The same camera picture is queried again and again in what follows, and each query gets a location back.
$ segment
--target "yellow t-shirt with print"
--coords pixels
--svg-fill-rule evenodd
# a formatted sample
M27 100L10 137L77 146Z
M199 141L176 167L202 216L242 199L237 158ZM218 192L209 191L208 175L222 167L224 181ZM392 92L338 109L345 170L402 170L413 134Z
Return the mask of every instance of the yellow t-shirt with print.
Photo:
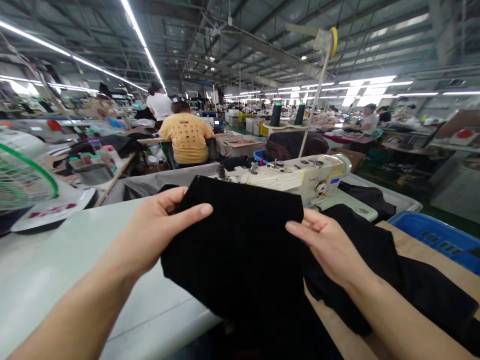
M179 164L204 163L209 158L205 139L214 136L211 128L198 116L182 112L168 116L161 125L160 136L172 142Z

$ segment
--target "industrial sewing machine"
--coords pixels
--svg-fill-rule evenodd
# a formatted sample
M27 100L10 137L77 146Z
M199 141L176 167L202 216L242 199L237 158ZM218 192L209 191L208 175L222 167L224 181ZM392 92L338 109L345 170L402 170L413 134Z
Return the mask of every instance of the industrial sewing machine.
M211 178L297 194L304 207L314 210L345 204L374 221L378 213L373 208L338 189L340 179L347 177L351 169L352 163L343 154L312 155L273 161L266 166L254 164L250 169L238 166L234 171L220 166L218 174Z

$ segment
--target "blue plastic crate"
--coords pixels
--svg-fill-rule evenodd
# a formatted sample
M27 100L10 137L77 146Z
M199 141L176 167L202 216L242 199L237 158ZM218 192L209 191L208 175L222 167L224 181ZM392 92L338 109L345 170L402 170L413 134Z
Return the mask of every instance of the blue plastic crate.
M256 160L256 162L260 166L270 163L269 161L264 160L264 152L265 152L265 149L261 149L253 152L253 158Z
M388 222L480 276L480 239L418 212L402 211Z

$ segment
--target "white shirt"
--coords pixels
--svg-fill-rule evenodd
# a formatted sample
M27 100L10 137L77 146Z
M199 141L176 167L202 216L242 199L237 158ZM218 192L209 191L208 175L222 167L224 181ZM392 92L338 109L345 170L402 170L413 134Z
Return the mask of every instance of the white shirt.
M172 101L170 98L159 92L155 95L148 95L146 105L153 110L157 121L164 120L167 116L172 115Z
M375 129L377 128L377 124L379 123L379 117L377 114L372 112L370 115L366 116L362 121L361 121L361 126L363 127L364 125L370 124L370 128L368 130L363 130L362 132L364 134L372 135Z

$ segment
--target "thread spool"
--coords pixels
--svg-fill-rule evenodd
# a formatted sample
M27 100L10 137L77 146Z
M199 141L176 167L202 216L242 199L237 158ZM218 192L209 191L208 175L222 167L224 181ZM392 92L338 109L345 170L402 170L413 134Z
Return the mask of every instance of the thread spool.
M280 116L282 115L282 103L277 102L273 107L271 112L271 120L270 126L271 127L279 127L280 126Z
M296 113L295 125L302 126L304 122L304 114L305 114L305 103L301 102L300 105L298 106L298 111Z

